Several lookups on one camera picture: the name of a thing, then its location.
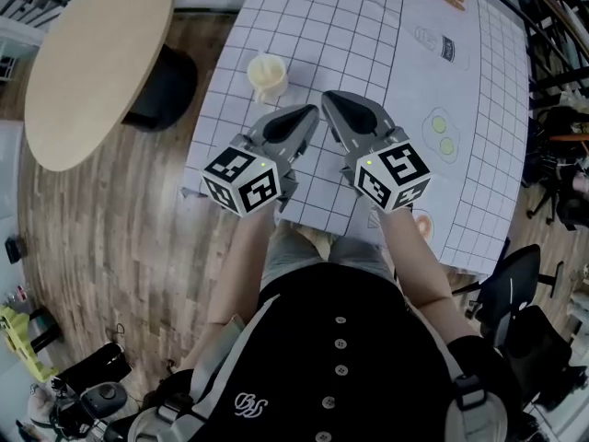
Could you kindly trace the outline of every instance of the wooden floor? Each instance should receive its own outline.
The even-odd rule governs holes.
[[[128,391],[141,398],[179,362],[199,335],[211,289],[237,223],[206,199],[182,198],[179,180],[211,72],[231,17],[176,17],[167,43],[188,52],[199,68],[199,89],[173,129],[142,134],[113,130],[81,166],[64,173],[42,169],[26,143],[19,180],[19,221],[29,245],[25,273],[39,301],[59,321],[65,347],[77,361],[107,341],[106,329],[124,327],[118,341],[132,374]],[[23,84],[15,84],[5,116],[22,119]],[[557,329],[567,329],[566,304],[587,261],[589,234],[570,233],[545,215],[525,218],[541,191],[522,191],[510,237],[512,249],[542,247],[542,272],[564,260],[566,283],[537,301]],[[454,286],[471,277],[451,273]]]

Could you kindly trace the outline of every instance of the table leg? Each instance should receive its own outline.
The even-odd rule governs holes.
[[[45,308],[37,308],[32,313],[29,314],[29,320],[35,320],[39,316],[43,316],[47,314],[47,309]]]
[[[61,333],[62,332],[59,329],[59,326],[57,324],[53,324],[47,331],[33,339],[33,341],[30,343],[30,346],[33,348],[33,352],[37,354],[39,350],[47,347],[50,343],[57,339]]]
[[[122,122],[145,132],[167,129],[190,106],[196,84],[196,64],[187,54],[164,44],[139,97]]]

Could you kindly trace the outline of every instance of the shoulder strap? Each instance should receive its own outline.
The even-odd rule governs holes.
[[[250,335],[278,296],[267,300],[245,328],[239,316],[235,316],[224,326],[214,342],[207,346],[192,373],[190,396],[195,404],[191,408],[191,413],[177,418],[177,408],[166,405],[160,406],[157,410],[147,410],[133,423],[127,441],[153,442],[156,438],[157,442],[187,442],[193,438],[206,424],[219,402]],[[203,396],[214,372],[221,364],[213,387]]]
[[[413,314],[432,335],[454,383],[455,398],[445,419],[445,442],[504,442],[507,412],[502,401],[481,387],[476,376],[466,377],[442,337],[432,324],[405,300]]]

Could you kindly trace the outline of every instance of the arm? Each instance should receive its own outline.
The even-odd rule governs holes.
[[[180,370],[194,368],[206,345],[236,314],[248,323],[256,314],[260,282],[270,235],[274,230],[274,202],[241,218],[213,290],[207,322],[191,352],[182,359]]]
[[[380,214],[390,257],[405,296],[438,331],[445,343],[477,335],[458,312],[450,284],[408,208]]]

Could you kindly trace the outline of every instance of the printed egg outline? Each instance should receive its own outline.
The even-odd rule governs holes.
[[[447,164],[458,159],[460,131],[455,127],[450,115],[443,108],[434,108],[422,125],[422,135],[427,145]]]

